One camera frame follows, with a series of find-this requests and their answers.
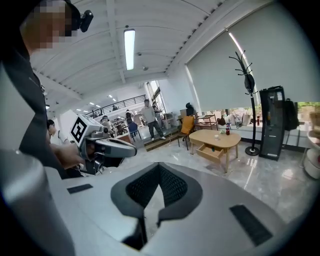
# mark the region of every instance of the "roller blind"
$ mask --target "roller blind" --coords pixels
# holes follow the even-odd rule
[[[258,90],[280,85],[285,97],[294,102],[320,102],[316,54],[299,24],[280,4],[254,12],[229,31],[253,63]]]
[[[245,78],[235,71],[240,65],[229,58],[236,56],[235,51],[240,53],[224,32],[187,64],[202,111],[251,106]]]

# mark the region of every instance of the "red bottle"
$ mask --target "red bottle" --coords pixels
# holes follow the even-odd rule
[[[230,123],[227,123],[227,124],[226,124],[225,134],[226,134],[226,135],[230,135]]]

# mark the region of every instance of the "blue chair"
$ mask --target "blue chair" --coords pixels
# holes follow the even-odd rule
[[[128,129],[129,129],[130,136],[131,136],[131,138],[133,139],[134,142],[136,142],[135,141],[136,133],[139,134],[139,137],[140,137],[140,140],[141,140],[141,135],[140,135],[140,132],[138,130],[138,125],[135,122],[128,123]]]

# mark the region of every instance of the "wooden coffee table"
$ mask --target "wooden coffee table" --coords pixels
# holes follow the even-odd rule
[[[238,144],[241,137],[237,133],[230,135],[220,134],[217,130],[197,130],[189,135],[191,142],[191,154],[194,154],[194,144],[201,146],[196,150],[197,154],[203,158],[220,164],[221,157],[226,154],[225,172],[229,167],[229,151],[235,147],[235,157],[238,158]]]

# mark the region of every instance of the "black coat stand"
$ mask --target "black coat stand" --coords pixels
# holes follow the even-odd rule
[[[254,77],[250,74],[250,72],[252,70],[248,72],[248,68],[251,66],[252,63],[245,68],[245,65],[243,62],[244,53],[245,53],[245,50],[243,51],[241,58],[239,57],[237,52],[235,52],[235,55],[237,58],[234,58],[234,57],[229,57],[229,58],[235,59],[240,63],[241,69],[236,69],[236,71],[242,72],[242,74],[238,74],[238,76],[244,76],[244,86],[248,91],[248,93],[246,93],[246,95],[250,95],[250,98],[251,98],[251,106],[252,106],[252,114],[253,114],[252,145],[248,146],[245,149],[245,153],[247,153],[250,156],[256,156],[259,154],[259,149],[257,147],[255,147],[255,143],[256,143],[256,108],[255,108],[254,94],[256,94],[257,92],[254,92],[255,80],[254,80]]]

